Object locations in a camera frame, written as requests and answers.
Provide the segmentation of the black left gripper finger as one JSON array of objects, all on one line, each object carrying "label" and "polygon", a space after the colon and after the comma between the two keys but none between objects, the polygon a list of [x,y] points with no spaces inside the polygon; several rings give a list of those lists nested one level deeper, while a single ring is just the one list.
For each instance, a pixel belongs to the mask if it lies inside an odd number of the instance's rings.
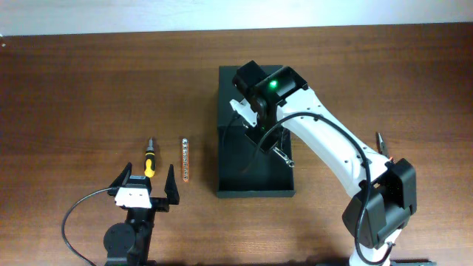
[{"label": "black left gripper finger", "polygon": [[174,176],[174,166],[172,164],[169,166],[164,191],[169,205],[180,204],[180,195]]},{"label": "black left gripper finger", "polygon": [[124,183],[128,180],[132,173],[132,164],[127,163],[125,168],[122,172],[118,175],[118,177],[110,184],[110,188],[117,188],[123,186]]}]

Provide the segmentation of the silver ring spanner wrench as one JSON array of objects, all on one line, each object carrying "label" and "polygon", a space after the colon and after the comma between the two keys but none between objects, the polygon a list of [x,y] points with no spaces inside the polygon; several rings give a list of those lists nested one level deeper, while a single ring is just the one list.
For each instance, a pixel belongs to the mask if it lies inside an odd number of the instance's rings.
[{"label": "silver ring spanner wrench", "polygon": [[273,148],[273,151],[275,154],[277,154],[279,157],[282,158],[282,160],[285,162],[285,164],[290,167],[290,168],[293,168],[295,166],[295,163],[286,155],[286,153],[284,153],[281,149],[279,149],[277,146],[275,146]]}]

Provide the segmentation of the orange black handled pliers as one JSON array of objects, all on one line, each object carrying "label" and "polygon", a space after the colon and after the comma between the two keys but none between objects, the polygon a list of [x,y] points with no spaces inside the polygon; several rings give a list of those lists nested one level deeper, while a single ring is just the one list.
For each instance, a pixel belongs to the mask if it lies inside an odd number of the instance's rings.
[{"label": "orange black handled pliers", "polygon": [[376,132],[375,136],[376,136],[376,145],[377,145],[378,153],[381,154],[381,155],[384,155],[385,157],[387,157],[389,159],[390,162],[393,163],[394,158],[389,155],[387,145],[384,142],[384,139],[383,139],[381,133]]}]

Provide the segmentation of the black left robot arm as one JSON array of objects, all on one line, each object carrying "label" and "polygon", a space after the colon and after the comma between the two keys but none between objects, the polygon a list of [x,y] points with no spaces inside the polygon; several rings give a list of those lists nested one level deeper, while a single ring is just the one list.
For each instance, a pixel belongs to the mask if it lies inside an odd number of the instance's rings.
[{"label": "black left robot arm", "polygon": [[126,211],[126,219],[112,225],[103,237],[107,265],[156,265],[149,258],[149,250],[157,213],[167,213],[172,205],[180,203],[174,177],[174,166],[169,166],[164,191],[165,197],[152,197],[151,180],[133,175],[132,164],[109,186],[107,194],[114,197],[116,206]]}]

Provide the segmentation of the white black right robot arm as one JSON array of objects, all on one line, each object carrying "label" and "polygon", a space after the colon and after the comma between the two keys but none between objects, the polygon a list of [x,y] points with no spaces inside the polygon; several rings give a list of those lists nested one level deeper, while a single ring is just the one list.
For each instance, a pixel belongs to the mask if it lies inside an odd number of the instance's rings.
[{"label": "white black right robot arm", "polygon": [[231,108],[248,124],[256,152],[276,147],[286,131],[300,138],[335,174],[351,200],[342,214],[354,238],[349,265],[392,265],[395,241],[417,211],[417,178],[405,159],[393,160],[378,138],[371,149],[334,117],[307,81],[289,66],[272,74],[250,61],[233,85],[243,96]]}]

